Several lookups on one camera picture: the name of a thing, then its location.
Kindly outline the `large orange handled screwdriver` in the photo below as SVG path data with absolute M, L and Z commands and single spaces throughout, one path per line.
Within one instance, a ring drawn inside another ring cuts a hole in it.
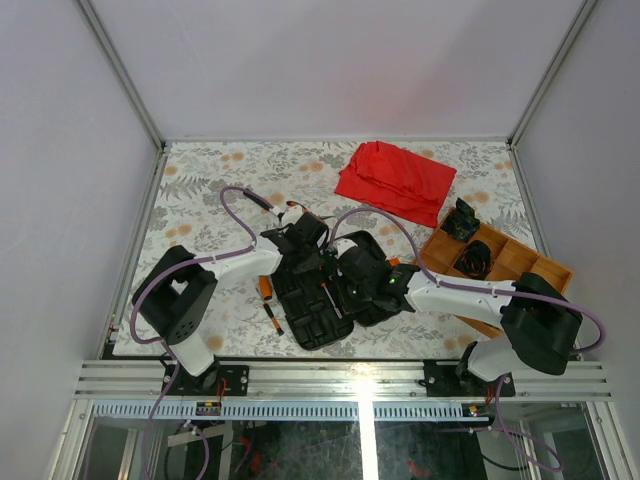
M 327 297 L 328 297 L 328 299 L 329 299 L 329 302 L 330 302 L 330 304 L 331 304 L 331 306 L 332 306 L 332 308 L 333 308 L 333 310 L 334 310 L 334 312 L 335 312 L 335 314 L 336 314 L 337 318 L 338 318 L 338 319 L 342 319 L 342 318 L 343 318 L 343 317 L 342 317 L 342 313 L 341 313 L 341 311 L 340 311 L 339 307 L 337 306 L 337 304 L 336 304 L 336 302 L 335 302 L 335 300 L 334 300 L 333 296 L 331 295 L 331 292 L 330 292 L 330 290 L 329 290 L 329 288 L 328 288 L 328 286 L 327 286 L 327 283 L 326 283 L 326 282 L 323 282 L 323 283 L 321 284 L 321 286 L 322 286 L 322 288 L 323 288 L 324 292 L 326 293 L 326 295 L 327 295 Z

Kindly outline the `black plastic tool case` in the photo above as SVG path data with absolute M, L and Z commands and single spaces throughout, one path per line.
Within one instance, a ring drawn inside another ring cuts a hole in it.
M 373 236 L 365 231 L 356 231 L 343 238 L 361 244 L 376 242 Z M 341 303 L 340 272 L 337 270 L 336 257 L 328 250 L 323 251 L 322 254 L 323 265 L 319 269 L 304 273 L 291 273 L 277 269 L 271 275 L 271 283 L 284 310 L 285 320 L 301 348 L 308 351 L 318 350 L 349 336 L 356 324 L 370 327 L 403 311 L 415 310 L 410 306 L 406 295 L 409 291 L 409 281 L 420 271 L 418 266 L 394 263 L 386 257 L 391 265 L 391 273 L 381 284 L 380 292 L 394 300 L 395 312 L 391 315 L 375 311 L 350 314 Z M 337 318 L 321 286 L 323 282 L 327 283 L 342 313 L 342 319 Z

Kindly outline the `small orange black screwdriver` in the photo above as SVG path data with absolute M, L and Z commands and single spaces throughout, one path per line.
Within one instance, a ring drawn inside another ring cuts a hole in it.
M 279 336 L 283 336 L 284 335 L 284 330 L 282 329 L 279 321 L 276 319 L 276 316 L 275 316 L 273 310 L 271 309 L 270 305 L 265 302 L 265 303 L 263 303 L 263 308 L 264 308 L 267 316 L 271 320 L 274 328 L 276 329 L 277 334 Z

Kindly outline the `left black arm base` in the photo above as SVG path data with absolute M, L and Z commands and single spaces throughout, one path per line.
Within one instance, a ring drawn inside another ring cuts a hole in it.
M 250 367 L 248 365 L 221 365 L 218 360 L 204 373 L 193 376 L 183 366 L 163 362 L 165 367 L 164 387 L 178 370 L 168 389 L 173 396 L 245 397 L 248 393 Z

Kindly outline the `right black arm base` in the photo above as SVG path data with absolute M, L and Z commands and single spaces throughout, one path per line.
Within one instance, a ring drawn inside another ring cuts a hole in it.
M 457 361 L 424 360 L 416 383 L 429 398 L 485 397 L 495 393 L 501 377 L 509 377 L 515 352 L 504 339 L 473 341 Z

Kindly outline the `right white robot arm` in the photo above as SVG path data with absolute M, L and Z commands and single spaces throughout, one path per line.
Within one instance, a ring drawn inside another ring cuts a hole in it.
M 481 281 L 437 274 L 423 264 L 393 265 L 346 238 L 333 243 L 332 254 L 346 299 L 356 306 L 391 315 L 442 312 L 501 329 L 467 348 L 455 372 L 463 392 L 478 394 L 515 370 L 565 373 L 583 316 L 541 276 Z

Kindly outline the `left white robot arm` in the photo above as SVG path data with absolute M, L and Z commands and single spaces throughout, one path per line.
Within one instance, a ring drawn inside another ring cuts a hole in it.
M 219 381 L 215 354 L 200 326 L 218 288 L 269 276 L 286 260 L 316 253 L 328 232 L 321 217 L 297 206 L 281 215 L 283 224 L 254 234 L 247 247 L 195 257 L 182 246 L 161 257 L 132 298 L 131 337 L 139 344 L 136 320 L 142 317 L 169 355 L 185 369 L 184 382 L 197 394 L 212 392 Z

